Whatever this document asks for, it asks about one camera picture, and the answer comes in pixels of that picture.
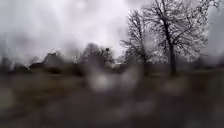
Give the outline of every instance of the field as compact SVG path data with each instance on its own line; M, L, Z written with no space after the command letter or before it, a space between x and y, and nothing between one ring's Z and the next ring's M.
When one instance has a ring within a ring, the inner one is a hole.
M224 126L223 78L222 70L150 75L128 99L114 102L94 93L84 77L2 76L0 127L218 128Z

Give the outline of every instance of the tree trunk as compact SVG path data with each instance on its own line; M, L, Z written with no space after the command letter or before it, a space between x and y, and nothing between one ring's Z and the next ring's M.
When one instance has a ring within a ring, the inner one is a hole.
M174 48L172 44L169 45L169 51L170 51L170 55L169 55L170 73L172 76L174 76L177 73L177 69L176 69L176 56L175 56Z
M171 37L169 33L169 25L164 22L164 28L165 28L165 33L166 33L166 39L169 45L169 63L170 63L170 74L171 76L176 75L177 69L176 69L176 56L174 53L174 46L171 42Z

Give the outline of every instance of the gray sky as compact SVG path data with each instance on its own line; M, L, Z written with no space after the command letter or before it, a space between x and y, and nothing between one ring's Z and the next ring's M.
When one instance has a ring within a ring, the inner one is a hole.
M117 56L122 52L119 43L124 38L127 15L149 1L0 0L0 35L8 37L0 45L8 46L7 54L23 61L52 50L83 48L89 42L109 46ZM211 29L209 47L222 51L224 29L220 26L224 18L212 16L216 26Z

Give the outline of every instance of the sky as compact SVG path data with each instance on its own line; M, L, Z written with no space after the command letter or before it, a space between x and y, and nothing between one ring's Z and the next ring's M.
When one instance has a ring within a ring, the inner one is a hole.
M90 42L123 49L127 16L150 0L0 0L0 50L16 61L43 58L51 51L71 54ZM223 13L211 11L209 49L221 53Z

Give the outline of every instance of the tree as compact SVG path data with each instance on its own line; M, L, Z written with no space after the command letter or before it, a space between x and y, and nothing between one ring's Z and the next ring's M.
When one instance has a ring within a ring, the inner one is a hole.
M128 54L135 55L135 58L142 61L147 71L149 60L148 49L146 46L147 24L143 16L138 11L133 11L128 17L127 39L122 40L122 45L128 48Z
M155 0L142 9L156 48L168 58L172 75L176 74L176 54L195 56L205 45L208 9L220 3L221 0L200 0L192 7L182 0Z
M109 66L114 62L112 52L109 48L99 47L90 43L85 48L81 61L84 63L98 64L98 66Z

